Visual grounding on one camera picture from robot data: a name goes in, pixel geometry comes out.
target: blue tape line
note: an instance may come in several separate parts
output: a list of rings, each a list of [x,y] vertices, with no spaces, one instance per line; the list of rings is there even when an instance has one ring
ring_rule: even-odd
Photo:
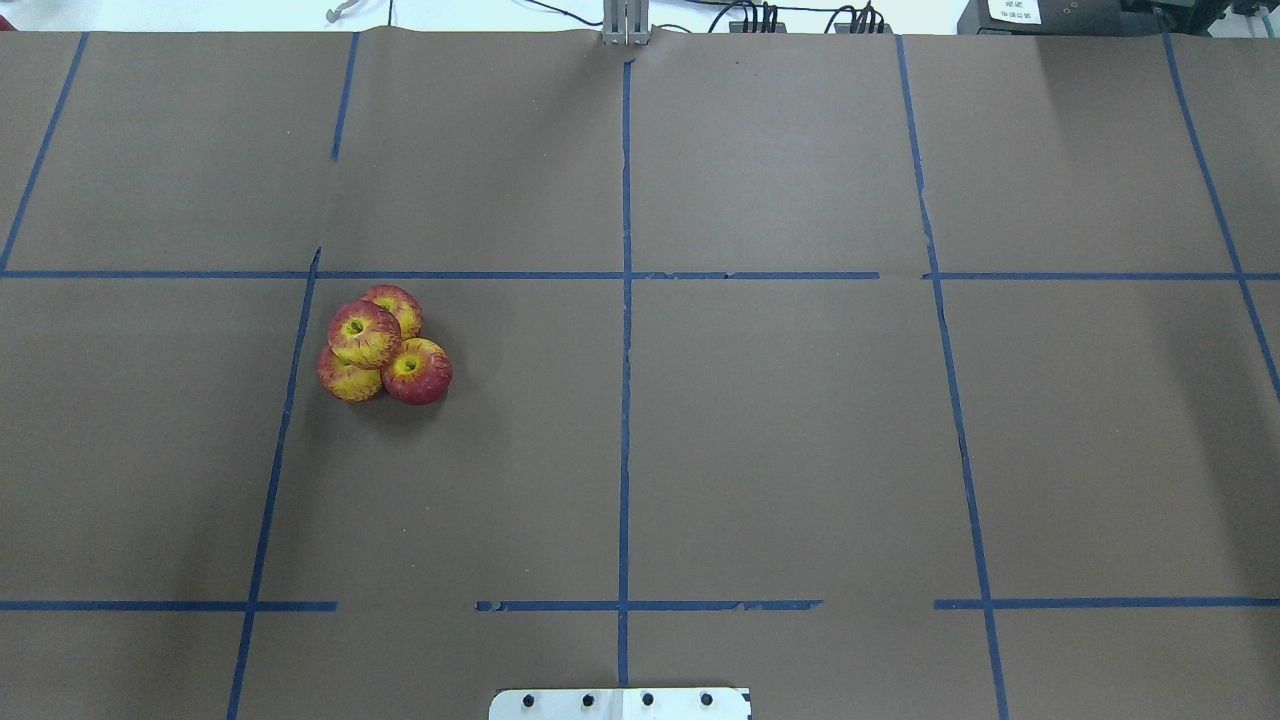
[[[878,281],[879,273],[635,273],[641,281]]]
[[[927,273],[922,279],[933,279]],[[1236,281],[1235,273],[938,273],[943,281]]]
[[[257,612],[337,612],[338,603],[333,601],[269,601],[259,602]]]
[[[955,356],[951,352],[951,331],[947,328],[947,316],[942,300],[942,281],[938,268],[938,252],[933,241],[933,223],[929,222],[929,210],[924,202],[924,161],[920,155],[920,140],[915,127],[915,109],[911,102],[911,83],[906,70],[906,47],[902,36],[893,36],[897,44],[897,68],[902,78],[902,104],[906,108],[906,129],[911,141],[911,160],[915,165],[915,190],[920,201],[920,222],[924,227],[924,237],[929,255],[929,273],[933,278],[933,304],[937,307],[938,333],[942,336],[942,359],[946,363],[947,388],[951,392],[951,416],[956,427],[956,439],[960,446],[960,466],[964,473],[965,502],[969,506],[969,533],[973,537],[973,556],[978,566],[978,588],[984,601],[991,600],[991,582],[987,575],[987,551],[982,542],[982,521],[978,518],[978,495],[973,486],[973,465],[969,459],[969,439],[965,434],[964,410],[960,406],[960,384],[956,380]],[[991,676],[996,687],[996,710],[1000,720],[1009,720],[1009,701],[1005,694],[1005,670],[1000,659],[1000,639],[996,634],[996,614],[989,609],[983,609],[983,619],[987,625],[987,652],[991,656]]]
[[[5,270],[14,279],[291,279],[302,270]],[[435,281],[621,281],[623,273],[595,270],[324,270],[319,279],[435,279]],[[659,273],[632,272],[632,281],[876,281],[874,272],[850,273]],[[1272,279],[1280,279],[1276,274]]]
[[[576,270],[325,270],[321,279],[621,281],[622,273]]]
[[[1183,110],[1183,122],[1187,123],[1187,136],[1190,137],[1192,150],[1196,151],[1196,161],[1201,167],[1201,176],[1204,178],[1204,187],[1208,190],[1208,199],[1213,204],[1213,214],[1217,217],[1217,228],[1222,232],[1222,242],[1226,243],[1226,254],[1231,256],[1231,266],[1235,268],[1240,284],[1240,296],[1244,297],[1244,306],[1249,311],[1249,322],[1253,324],[1253,334],[1258,338],[1258,348],[1262,351],[1262,360],[1267,365],[1267,374],[1271,377],[1271,391],[1276,400],[1280,400],[1280,374],[1276,373],[1275,360],[1271,357],[1271,346],[1267,343],[1267,334],[1262,329],[1262,319],[1258,318],[1258,309],[1253,304],[1253,293],[1249,292],[1249,283],[1244,277],[1244,266],[1240,264],[1240,254],[1235,249],[1235,240],[1231,237],[1231,227],[1226,222],[1226,213],[1222,210],[1222,201],[1217,196],[1217,187],[1213,184],[1213,174],[1208,170],[1208,161],[1204,159],[1204,150],[1199,143],[1199,133],[1196,132],[1196,123],[1192,120],[1192,110],[1187,104],[1187,94],[1183,92],[1183,78],[1178,72],[1178,58],[1174,56],[1174,38],[1167,32],[1164,35],[1165,58],[1169,60],[1169,74],[1174,81],[1174,92],[1178,95],[1178,106]]]
[[[298,270],[6,270],[14,279],[306,279]]]
[[[163,600],[18,600],[0,602],[3,611],[29,612],[244,612],[244,602]]]
[[[280,411],[280,429],[275,437],[275,457],[271,460],[271,480],[266,486],[266,503],[262,509],[262,527],[257,534],[257,553],[253,557],[253,577],[248,587],[248,605],[244,611],[244,625],[241,629],[239,652],[236,657],[236,674],[232,678],[232,697],[227,706],[227,720],[236,720],[239,712],[241,689],[244,687],[244,666],[248,664],[248,647],[253,639],[253,616],[259,593],[262,589],[262,568],[266,565],[266,544],[271,537],[271,520],[275,515],[275,497],[280,489],[280,469],[284,465],[284,439],[289,433],[289,420],[293,415],[293,393],[298,384],[298,363],[302,359],[302,342],[307,334],[311,318],[311,297],[316,290],[316,274],[320,266],[320,249],[311,259],[307,287],[302,293],[302,313],[298,315],[298,333],[293,340],[293,361],[289,365],[289,382],[284,389],[284,409]]]
[[[342,128],[347,124],[347,102],[351,100],[351,78],[356,76],[356,50],[360,47],[360,33],[351,33],[351,50],[347,53],[347,78],[342,81],[342,101],[338,104],[338,123],[333,128],[333,150],[329,156],[338,160],[342,149]]]
[[[622,416],[618,462],[618,687],[630,684],[631,601],[631,64],[622,64]]]
[[[806,612],[820,600],[632,600],[631,610],[644,612]]]
[[[502,600],[477,602],[476,612],[616,612],[612,600]]]
[[[79,61],[84,56],[84,46],[87,44],[88,33],[82,32],[79,44],[76,45],[76,55],[72,56],[72,65],[67,69],[67,79],[63,81],[63,91],[58,95],[54,114],[50,115],[49,127],[45,128],[45,138],[40,141],[36,161],[32,163],[31,174],[27,176],[27,187],[22,191],[22,200],[18,201],[18,211],[13,215],[13,224],[9,225],[9,237],[4,242],[4,250],[0,251],[0,273],[9,266],[9,256],[13,255],[13,246],[18,241],[18,231],[22,229],[22,219],[27,214],[27,204],[31,202],[31,193],[36,191],[40,169],[45,165],[45,155],[49,154],[49,145],[54,141],[54,131],[58,129],[58,120],[63,117],[63,108],[67,106],[67,97],[72,92],[72,82],[76,79],[76,70],[79,69]]]
[[[805,612],[819,607],[820,600],[631,600],[630,612]],[[614,612],[612,600],[502,600],[477,602],[476,612]]]
[[[0,612],[244,612],[242,601],[6,600]],[[260,602],[259,612],[337,612],[337,602]]]
[[[1280,607],[1276,597],[1006,597],[936,600],[934,610],[1092,610],[1107,607]]]

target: white label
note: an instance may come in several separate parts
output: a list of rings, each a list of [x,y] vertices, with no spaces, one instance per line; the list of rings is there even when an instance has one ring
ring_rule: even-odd
[[[993,20],[1039,24],[1039,0],[987,0],[987,9]]]

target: red and yellow apple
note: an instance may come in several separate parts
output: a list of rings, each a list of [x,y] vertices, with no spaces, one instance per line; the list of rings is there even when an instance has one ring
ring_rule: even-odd
[[[406,340],[383,368],[387,392],[408,405],[428,405],[449,389],[453,363],[439,345],[420,337]]]
[[[401,324],[401,337],[408,340],[422,332],[422,306],[404,288],[393,284],[375,284],[365,291],[361,300],[367,300],[387,310]]]
[[[383,373],[366,370],[333,354],[329,346],[320,348],[316,374],[329,395],[347,402],[364,402],[383,389]]]
[[[399,346],[399,320],[367,300],[343,305],[329,320],[333,354],[362,370],[384,368]]]

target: black device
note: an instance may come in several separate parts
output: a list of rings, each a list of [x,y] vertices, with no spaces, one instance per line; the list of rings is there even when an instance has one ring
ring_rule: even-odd
[[[1169,31],[1204,35],[1230,3],[1231,0],[969,0],[956,22],[956,33],[1134,37]]]

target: metal bracket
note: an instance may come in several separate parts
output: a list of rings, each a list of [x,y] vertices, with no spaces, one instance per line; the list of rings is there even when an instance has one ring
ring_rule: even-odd
[[[750,720],[750,697],[737,688],[503,691],[489,720]]]
[[[604,0],[605,45],[649,45],[649,0]]]

